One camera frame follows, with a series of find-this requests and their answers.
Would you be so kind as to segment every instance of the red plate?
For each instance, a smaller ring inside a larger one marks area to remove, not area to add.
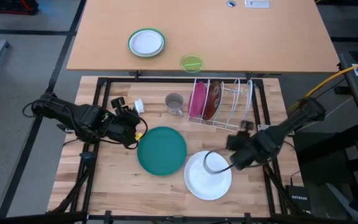
[[[209,85],[208,97],[206,100],[205,111],[203,115],[204,120],[211,119],[214,116],[216,110],[219,107],[221,95],[221,84],[218,81],[212,82],[212,84]]]
[[[206,98],[206,86],[203,82],[198,82],[195,86],[195,92],[193,96],[193,102],[191,102],[191,95],[189,98],[189,115],[191,117],[197,117],[203,112],[205,98]]]

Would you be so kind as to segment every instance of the desk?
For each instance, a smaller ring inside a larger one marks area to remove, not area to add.
[[[213,72],[336,72],[339,62],[314,0],[270,0],[269,9],[244,0],[97,0],[82,16],[69,70],[181,71],[184,55]],[[166,37],[164,51],[139,58],[127,47],[138,29]]]
[[[82,77],[75,103],[92,104],[98,77]],[[287,117],[278,79],[263,79],[264,93],[268,104],[268,112],[272,124],[277,124]],[[141,115],[149,128],[169,126],[179,131],[185,138],[188,159],[198,151],[216,149],[224,146],[226,137],[232,133],[209,126],[188,123],[186,120],[187,107],[184,106],[184,118],[169,115],[164,105],[165,96],[171,92],[181,93],[188,102],[193,83],[157,83],[112,82],[109,100],[123,96],[128,105],[133,106],[134,100],[142,98],[145,103],[145,113]],[[230,105],[222,105],[223,112]],[[262,107],[258,109],[263,121]],[[253,120],[254,109],[247,115]],[[66,141],[74,139],[67,135]],[[48,209],[55,208],[74,186],[82,152],[82,142],[67,144],[62,151],[56,180]],[[283,184],[290,183],[290,176],[299,171],[295,150],[284,144],[278,155],[278,163]],[[269,217],[268,201],[264,175],[261,167],[232,170],[232,185],[225,196],[214,201],[204,201],[193,196],[186,188],[183,179],[184,166],[176,173],[159,177],[148,174],[136,158],[136,150],[127,150],[119,145],[101,143],[98,149],[96,172],[93,178],[91,197],[89,201],[90,215],[103,215],[105,210],[111,210],[113,215],[128,216],[191,216],[191,217],[244,217],[248,212],[252,217]],[[302,185],[300,174],[294,175],[295,185]],[[80,193],[78,206],[81,208],[84,192]],[[273,189],[276,211],[278,206],[277,192]]]

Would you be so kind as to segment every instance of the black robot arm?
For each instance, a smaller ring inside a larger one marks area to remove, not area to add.
[[[31,104],[31,110],[36,116],[56,119],[75,130],[83,142],[94,144],[106,136],[128,148],[137,143],[136,126],[140,118],[136,110],[123,106],[123,97],[113,99],[111,104],[116,114],[100,106],[75,105],[57,98],[54,93],[46,93]]]
[[[322,121],[325,109],[314,98],[299,101],[298,108],[288,118],[276,126],[259,131],[249,137],[247,130],[229,135],[226,149],[235,151],[230,157],[236,169],[242,170],[254,161],[266,163],[280,152],[285,137],[310,121]]]

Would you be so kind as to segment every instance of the teal plate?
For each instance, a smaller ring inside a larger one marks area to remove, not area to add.
[[[153,175],[169,175],[185,163],[186,142],[182,135],[168,127],[149,130],[140,140],[137,159],[141,166]]]

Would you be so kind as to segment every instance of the small white cup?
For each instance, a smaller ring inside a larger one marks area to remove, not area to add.
[[[165,97],[165,106],[167,106],[168,113],[183,117],[181,108],[183,107],[183,96],[179,93],[170,93]]]

